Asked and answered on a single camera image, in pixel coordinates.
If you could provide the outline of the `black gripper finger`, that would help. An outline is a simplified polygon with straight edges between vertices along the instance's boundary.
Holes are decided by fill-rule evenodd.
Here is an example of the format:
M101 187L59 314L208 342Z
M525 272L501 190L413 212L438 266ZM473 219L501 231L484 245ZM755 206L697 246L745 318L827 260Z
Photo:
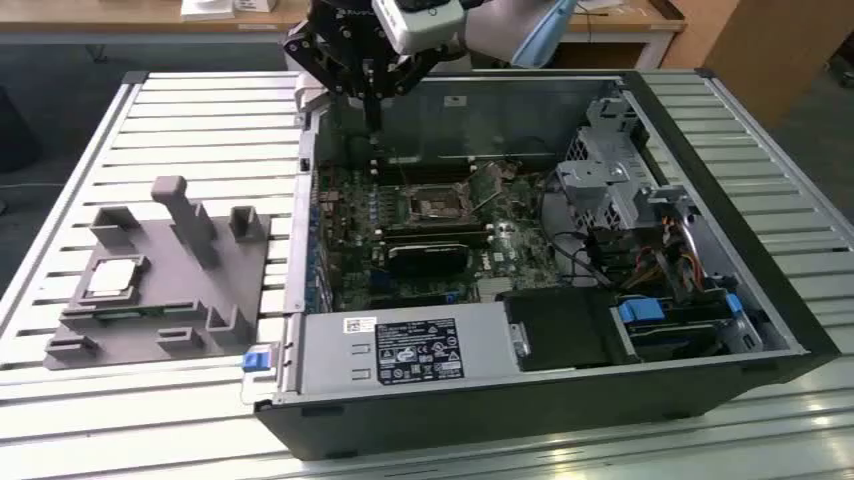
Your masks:
M372 85L364 70L365 63L350 61L341 66L329 59L326 67L313 64L312 40L308 22L301 22L286 35L284 51L330 93L348 97L361 106L365 128L372 130Z
M381 102L406 94L437 64L437 50L428 49L392 64L393 56L381 55L372 64L372 131L381 130Z

